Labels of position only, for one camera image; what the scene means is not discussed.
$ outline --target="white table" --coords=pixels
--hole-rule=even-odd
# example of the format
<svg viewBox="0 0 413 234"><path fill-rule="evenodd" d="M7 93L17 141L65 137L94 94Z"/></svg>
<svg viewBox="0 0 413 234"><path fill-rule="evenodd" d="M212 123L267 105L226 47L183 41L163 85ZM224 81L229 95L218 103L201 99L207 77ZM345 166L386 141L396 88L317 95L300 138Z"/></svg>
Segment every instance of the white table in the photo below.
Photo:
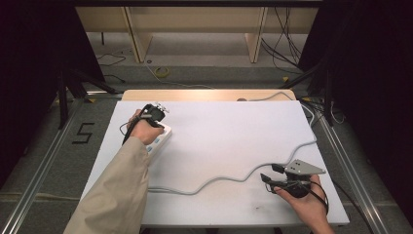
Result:
<svg viewBox="0 0 413 234"><path fill-rule="evenodd" d="M119 126L148 101L118 102L84 194L121 146ZM215 176L242 178L257 165L286 164L293 149L314 139L298 101L162 101L170 109L163 123L172 136L152 159L149 186L194 191ZM294 155L326 169L316 144ZM260 173L284 179L263 167L246 182L220 180L193 196L149 193L146 227L265 227L302 225L291 207L269 193ZM330 202L328 221L349 223L327 174L321 184Z"/></svg>

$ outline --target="hand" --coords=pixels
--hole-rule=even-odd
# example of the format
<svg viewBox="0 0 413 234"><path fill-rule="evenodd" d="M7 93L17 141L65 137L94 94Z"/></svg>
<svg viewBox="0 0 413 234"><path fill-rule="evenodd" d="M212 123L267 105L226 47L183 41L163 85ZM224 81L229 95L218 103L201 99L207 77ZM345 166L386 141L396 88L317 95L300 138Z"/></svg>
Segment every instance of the hand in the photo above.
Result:
<svg viewBox="0 0 413 234"><path fill-rule="evenodd" d="M310 177L310 181L321 184L319 182L318 175L312 175ZM321 199L325 199L324 193L316 184L312 183L311 189L317 195L319 195ZM292 209L294 209L294 211L298 214L300 219L307 226L309 226L315 234L334 233L333 229L328 224L324 204L321 203L313 194L309 193L307 196L298 199L291 196L291 194L279 187L275 187L274 190L278 195L280 195L280 197L282 197L287 203L289 203Z"/></svg>
<svg viewBox="0 0 413 234"><path fill-rule="evenodd" d="M133 116L130 118L129 122L133 120L133 118L137 115L139 115L141 109L137 109ZM142 119L137 122L137 124L134 126L133 130L131 131L131 137L137 137L142 141L144 145L148 145L152 143L157 136L162 134L164 132L163 128L154 128L151 125L149 125L146 120Z"/></svg>

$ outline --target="beige jacket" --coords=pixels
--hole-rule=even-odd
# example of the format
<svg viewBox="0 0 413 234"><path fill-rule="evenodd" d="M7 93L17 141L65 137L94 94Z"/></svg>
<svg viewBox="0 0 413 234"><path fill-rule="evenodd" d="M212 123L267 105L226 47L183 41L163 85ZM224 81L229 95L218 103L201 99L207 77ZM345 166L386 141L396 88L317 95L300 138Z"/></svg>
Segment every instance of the beige jacket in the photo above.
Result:
<svg viewBox="0 0 413 234"><path fill-rule="evenodd" d="M79 203L64 233L138 233L149 161L146 147L131 136Z"/></svg>

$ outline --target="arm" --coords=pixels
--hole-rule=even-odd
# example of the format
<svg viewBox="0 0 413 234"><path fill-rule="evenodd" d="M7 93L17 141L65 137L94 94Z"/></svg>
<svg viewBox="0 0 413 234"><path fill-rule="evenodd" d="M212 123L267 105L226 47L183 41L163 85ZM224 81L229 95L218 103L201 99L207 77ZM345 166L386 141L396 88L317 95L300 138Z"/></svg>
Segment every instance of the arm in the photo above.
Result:
<svg viewBox="0 0 413 234"><path fill-rule="evenodd" d="M318 175L312 175L311 181L321 184ZM322 199L325 199L320 187L312 183L311 189L317 193ZM289 203L289 205L298 214L300 219L313 230L315 234L332 234L334 230L328 224L326 210L324 204L321 203L315 196L308 194L307 196L297 199L291 196L287 191L276 187L275 191L280 197Z"/></svg>
<svg viewBox="0 0 413 234"><path fill-rule="evenodd" d="M64 233L137 233L146 204L145 144L163 130L141 120L70 218Z"/></svg>

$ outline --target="power strip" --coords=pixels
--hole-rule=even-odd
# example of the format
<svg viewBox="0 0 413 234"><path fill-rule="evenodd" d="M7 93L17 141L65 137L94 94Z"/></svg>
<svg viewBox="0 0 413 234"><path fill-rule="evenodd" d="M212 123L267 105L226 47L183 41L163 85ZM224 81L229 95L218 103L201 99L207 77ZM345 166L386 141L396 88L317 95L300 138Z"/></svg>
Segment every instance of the power strip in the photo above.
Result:
<svg viewBox="0 0 413 234"><path fill-rule="evenodd" d="M164 145L164 143L170 138L172 135L172 128L166 124L158 123L164 126L164 132L156 137L156 139L149 145L146 145L146 150L148 151L149 156L155 155L159 149Z"/></svg>

